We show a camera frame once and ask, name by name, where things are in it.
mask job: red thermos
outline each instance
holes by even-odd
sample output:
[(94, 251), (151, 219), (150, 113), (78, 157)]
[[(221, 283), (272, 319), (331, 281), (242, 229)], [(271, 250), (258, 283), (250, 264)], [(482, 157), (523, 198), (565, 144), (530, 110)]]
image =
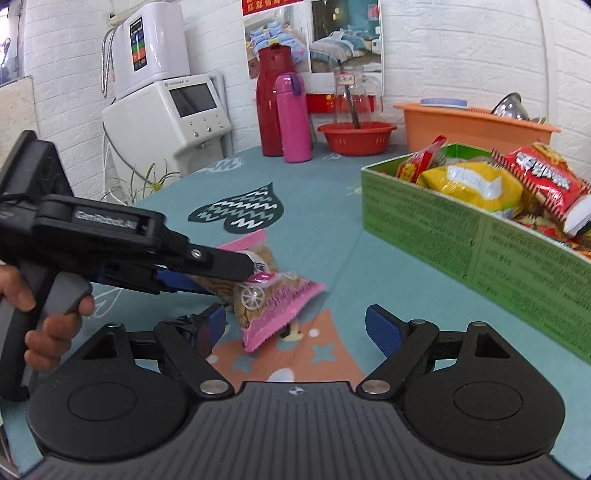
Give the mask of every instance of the red thermos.
[(295, 72), (291, 48), (273, 44), (259, 51), (261, 72), (256, 82), (256, 112), (261, 132), (262, 154), (267, 157), (283, 156), (275, 81), (282, 73)]

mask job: display screen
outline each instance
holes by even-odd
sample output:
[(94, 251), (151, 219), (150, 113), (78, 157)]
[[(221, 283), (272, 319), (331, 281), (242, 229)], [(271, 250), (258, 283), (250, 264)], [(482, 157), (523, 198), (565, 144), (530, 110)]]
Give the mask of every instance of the display screen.
[(148, 64), (142, 17), (139, 17), (137, 21), (129, 26), (129, 34), (131, 36), (131, 57), (134, 62), (134, 72), (137, 72)]
[(181, 117), (194, 115), (217, 107), (207, 83), (170, 90), (173, 102)]

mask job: finger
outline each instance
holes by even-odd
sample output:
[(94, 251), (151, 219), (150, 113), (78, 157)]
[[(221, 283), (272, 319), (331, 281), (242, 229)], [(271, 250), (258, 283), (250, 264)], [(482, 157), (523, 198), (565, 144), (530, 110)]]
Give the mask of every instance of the finger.
[(89, 317), (95, 311), (95, 300), (92, 296), (88, 295), (83, 298), (78, 306), (78, 312), (83, 317)]
[(0, 266), (0, 293), (22, 312), (30, 312), (35, 308), (31, 290), (18, 269), (11, 265)]
[(81, 326), (80, 315), (70, 313), (69, 315), (54, 315), (46, 318), (41, 331), (54, 340), (69, 342), (78, 335)]
[(25, 352), (25, 362), (37, 372), (50, 372), (60, 364), (59, 359), (46, 358), (33, 350)]
[(36, 330), (27, 332), (25, 344), (35, 353), (53, 359), (59, 359), (72, 345), (69, 340), (57, 340)]

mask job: metal hose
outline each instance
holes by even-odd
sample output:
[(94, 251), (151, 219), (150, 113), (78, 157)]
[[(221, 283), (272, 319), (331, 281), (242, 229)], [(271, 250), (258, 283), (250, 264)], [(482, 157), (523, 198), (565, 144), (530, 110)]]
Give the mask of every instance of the metal hose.
[(112, 48), (115, 30), (117, 30), (117, 27), (111, 28), (105, 34), (105, 38), (103, 38), (103, 48), (100, 52), (100, 91), (102, 92), (104, 98), (109, 96), (109, 68), (112, 61)]

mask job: green cardboard box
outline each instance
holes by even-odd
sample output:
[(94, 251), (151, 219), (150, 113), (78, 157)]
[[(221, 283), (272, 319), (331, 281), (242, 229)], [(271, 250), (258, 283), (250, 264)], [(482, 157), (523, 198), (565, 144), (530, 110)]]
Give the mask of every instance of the green cardboard box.
[[(447, 146), (469, 160), (490, 152)], [(430, 263), (591, 363), (591, 261), (537, 232), (395, 175), (362, 169), (365, 229)]]

